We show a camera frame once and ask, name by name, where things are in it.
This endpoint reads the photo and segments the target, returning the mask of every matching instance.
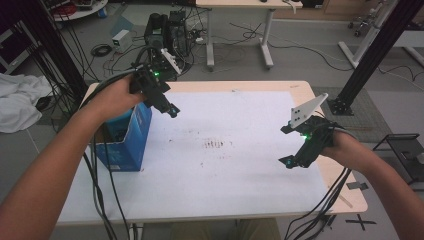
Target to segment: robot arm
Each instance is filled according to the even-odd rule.
[[[303,167],[307,168],[314,162],[325,147],[333,145],[333,131],[344,129],[335,122],[326,118],[312,115],[316,108],[328,97],[323,94],[299,107],[292,109],[292,117],[289,123],[281,128],[285,134],[293,131],[299,132],[305,137],[305,143],[296,153],[280,158],[279,161],[287,168]]]
[[[144,101],[147,107],[153,106],[161,113],[166,112],[175,118],[180,110],[168,101],[164,93],[171,89],[166,81],[176,80],[175,72],[181,74],[181,70],[165,49],[161,53],[163,57],[155,56],[150,64],[136,69],[130,84],[130,93],[143,92],[147,97]]]

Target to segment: white cloth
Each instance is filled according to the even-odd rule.
[[[42,114],[35,108],[38,99],[49,95],[47,79],[10,76],[0,73],[0,132],[13,133],[36,123]]]

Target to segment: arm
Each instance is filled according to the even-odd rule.
[[[128,93],[129,82],[127,76],[100,92],[33,161],[0,205],[0,239],[49,238],[97,128],[143,100]]]
[[[400,239],[424,236],[424,204],[398,173],[348,134],[335,132],[323,155],[362,173],[373,186]]]

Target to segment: forearm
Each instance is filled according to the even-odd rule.
[[[100,124],[90,113],[78,112],[40,153],[0,206],[0,239],[48,239]]]
[[[397,172],[386,162],[373,157],[365,177],[380,198],[400,239],[424,236],[424,205]]]

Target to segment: green light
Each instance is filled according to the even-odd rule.
[[[308,134],[300,134],[300,136],[302,136],[303,139],[305,139],[305,140],[311,139],[311,137]]]

